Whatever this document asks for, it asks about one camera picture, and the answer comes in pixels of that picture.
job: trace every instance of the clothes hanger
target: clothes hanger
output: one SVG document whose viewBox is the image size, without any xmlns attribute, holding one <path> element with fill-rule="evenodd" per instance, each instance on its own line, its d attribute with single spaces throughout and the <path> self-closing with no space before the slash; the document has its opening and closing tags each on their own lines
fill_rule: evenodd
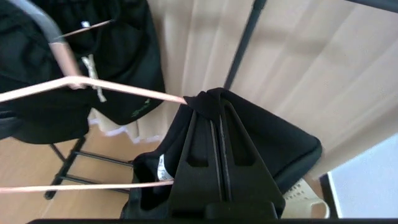
<svg viewBox="0 0 398 224">
<path fill-rule="evenodd" d="M 22 98 L 24 96 L 30 96 L 44 91 L 53 90 L 63 86 L 69 85 L 71 88 L 84 88 L 85 85 L 100 86 L 102 88 L 114 91 L 120 91 L 123 93 L 135 94 L 139 96 L 146 96 L 149 98 L 155 98 L 158 100 L 172 101 L 186 105 L 187 102 L 179 96 L 173 96 L 166 93 L 161 93 L 153 90 L 146 90 L 143 88 L 127 86 L 118 83 L 112 83 L 104 80 L 95 80 L 92 78 L 84 77 L 77 67 L 76 61 L 72 57 L 72 51 L 68 43 L 63 39 L 63 35 L 60 34 L 59 28 L 54 21 L 46 15 L 44 11 L 32 4 L 28 0 L 8 0 L 12 4 L 21 8 L 23 11 L 28 13 L 42 28 L 46 38 L 49 40 L 49 46 L 51 51 L 63 72 L 65 77 L 44 82 L 18 90 L 12 90 L 9 92 L 0 94 L 0 103 Z M 95 26 L 103 26 L 111 21 L 102 22 Z M 89 30 L 89 27 L 76 30 L 67 35 L 77 34 Z M 49 190 L 90 190 L 90 189 L 130 189 L 138 187 L 156 187 L 162 185 L 172 185 L 172 180 L 165 180 L 160 182 L 151 182 L 143 184 L 93 184 L 93 185 L 47 185 L 47 186 L 30 186 L 30 187 L 0 187 L 0 194 L 9 193 L 22 193 L 22 192 L 45 192 Z"/>
</svg>

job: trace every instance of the black cloth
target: black cloth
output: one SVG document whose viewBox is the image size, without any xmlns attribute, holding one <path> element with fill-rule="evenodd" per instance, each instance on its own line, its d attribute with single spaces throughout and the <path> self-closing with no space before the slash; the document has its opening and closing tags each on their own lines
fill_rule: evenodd
<svg viewBox="0 0 398 224">
<path fill-rule="evenodd" d="M 165 91 L 160 51 L 148 3 L 145 0 L 33 0 L 62 33 L 112 19 L 114 22 L 66 37 L 83 75 L 82 57 L 93 54 L 98 77 L 115 83 Z M 48 42 L 38 25 L 7 1 L 0 2 L 0 93 L 62 78 Z M 13 136 L 34 144 L 80 138 L 88 132 L 92 108 L 124 125 L 144 116 L 160 100 L 103 90 L 69 87 L 1 103 L 0 137 Z"/>
<path fill-rule="evenodd" d="M 185 99 L 188 105 L 180 106 L 160 146 L 155 151 L 143 153 L 133 160 L 134 183 L 159 180 L 157 171 L 161 155 L 164 155 L 165 170 L 177 179 L 175 174 L 192 113 L 196 111 L 200 117 L 212 120 L 216 127 L 220 128 L 221 100 L 232 104 L 283 194 L 320 158 L 322 146 L 316 137 L 228 90 L 216 88 Z M 121 218 L 165 218 L 171 188 L 165 186 L 131 189 Z"/>
</svg>

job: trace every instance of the wooden floor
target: wooden floor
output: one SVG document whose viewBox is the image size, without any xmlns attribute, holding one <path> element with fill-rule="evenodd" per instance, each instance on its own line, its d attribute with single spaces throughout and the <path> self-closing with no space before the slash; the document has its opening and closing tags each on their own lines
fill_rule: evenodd
<svg viewBox="0 0 398 224">
<path fill-rule="evenodd" d="M 94 126 L 87 135 L 84 151 L 122 160 L 133 160 L 138 154 L 154 150 L 156 143 L 133 144 L 125 134 L 104 137 Z M 75 141 L 57 144 L 64 156 Z M 61 161 L 49 146 L 25 144 L 14 139 L 0 141 L 0 186 L 48 185 L 58 172 Z M 131 183 L 132 170 L 126 166 L 77 157 L 69 174 L 104 183 Z M 318 195 L 319 183 L 310 182 Z M 0 223 L 27 223 L 37 218 L 119 218 L 127 195 L 108 190 L 57 192 L 53 200 L 43 193 L 0 195 Z M 314 217 L 322 217 L 323 209 Z"/>
</svg>

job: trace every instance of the white drawstring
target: white drawstring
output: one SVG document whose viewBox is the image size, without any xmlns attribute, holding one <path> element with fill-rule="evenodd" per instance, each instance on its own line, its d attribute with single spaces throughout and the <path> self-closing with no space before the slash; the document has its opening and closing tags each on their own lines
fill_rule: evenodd
<svg viewBox="0 0 398 224">
<path fill-rule="evenodd" d="M 88 76 L 90 78 L 98 79 L 98 74 L 95 69 L 94 56 L 92 54 L 90 54 L 88 57 L 82 57 L 81 59 L 82 59 L 83 63 L 86 65 L 86 68 L 88 70 Z M 93 89 L 97 90 L 97 95 L 98 95 L 100 102 L 102 102 L 102 103 L 105 102 L 106 98 L 102 93 L 102 88 L 98 87 L 98 86 L 93 86 Z"/>
</svg>

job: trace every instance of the curtain fold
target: curtain fold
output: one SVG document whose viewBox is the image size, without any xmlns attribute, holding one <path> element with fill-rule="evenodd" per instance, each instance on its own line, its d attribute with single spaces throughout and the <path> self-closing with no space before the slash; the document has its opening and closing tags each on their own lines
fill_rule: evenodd
<svg viewBox="0 0 398 224">
<path fill-rule="evenodd" d="M 223 86 L 253 1 L 150 0 L 167 93 Z M 398 132 L 398 14 L 344 0 L 268 0 L 231 91 L 318 137 L 322 175 Z M 165 102 L 131 136 L 164 135 Z"/>
</svg>

